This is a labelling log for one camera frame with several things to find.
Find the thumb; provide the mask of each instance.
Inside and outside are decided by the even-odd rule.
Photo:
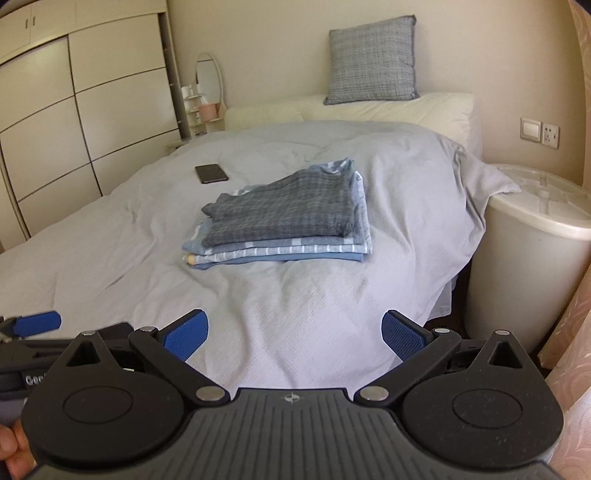
[[[8,427],[0,425],[0,460],[6,460],[18,449],[17,438]]]

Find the black phone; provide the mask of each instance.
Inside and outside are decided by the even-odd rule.
[[[228,175],[226,175],[226,172],[224,172],[217,163],[199,165],[195,167],[195,171],[197,172],[197,176],[201,183],[204,184],[228,180]]]

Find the pink curtain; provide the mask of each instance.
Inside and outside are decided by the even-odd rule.
[[[591,190],[591,15],[569,0],[579,35],[587,100],[583,187]],[[540,363],[552,368],[548,384],[564,411],[564,432],[551,466],[566,480],[591,479],[591,267],[575,292]]]

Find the finger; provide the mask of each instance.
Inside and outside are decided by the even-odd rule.
[[[25,435],[25,431],[22,429],[21,419],[18,419],[16,422],[14,422],[12,431],[14,432],[14,436],[17,438],[18,449],[23,450],[24,452],[29,452],[31,450],[29,447],[29,440],[27,439],[27,435]]]
[[[18,449],[17,438],[8,427],[0,425],[0,460],[6,460]]]
[[[21,480],[33,470],[35,460],[31,452],[18,451],[6,460],[6,466],[14,480]]]

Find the pink container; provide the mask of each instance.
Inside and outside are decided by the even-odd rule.
[[[208,103],[199,107],[199,118],[202,122],[209,122],[217,118],[217,106],[215,103]]]

